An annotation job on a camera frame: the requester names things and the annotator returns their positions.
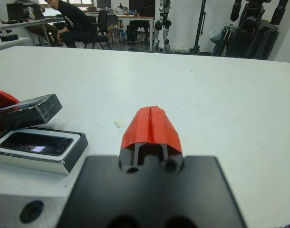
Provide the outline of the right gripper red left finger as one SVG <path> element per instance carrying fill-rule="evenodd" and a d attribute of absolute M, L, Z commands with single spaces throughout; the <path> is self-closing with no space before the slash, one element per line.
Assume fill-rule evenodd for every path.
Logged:
<path fill-rule="evenodd" d="M 150 107 L 143 107 L 137 111 L 124 133 L 119 154 L 119 165 L 122 171 L 138 169 L 140 148 L 151 141 L 149 122 Z"/>

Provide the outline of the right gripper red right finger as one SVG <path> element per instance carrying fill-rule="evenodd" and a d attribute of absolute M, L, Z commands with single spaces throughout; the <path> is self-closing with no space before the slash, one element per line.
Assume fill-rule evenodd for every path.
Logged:
<path fill-rule="evenodd" d="M 151 106 L 151 133 L 154 145 L 162 147 L 163 170 L 179 173 L 184 159 L 180 138 L 165 111 L 158 106 Z"/>

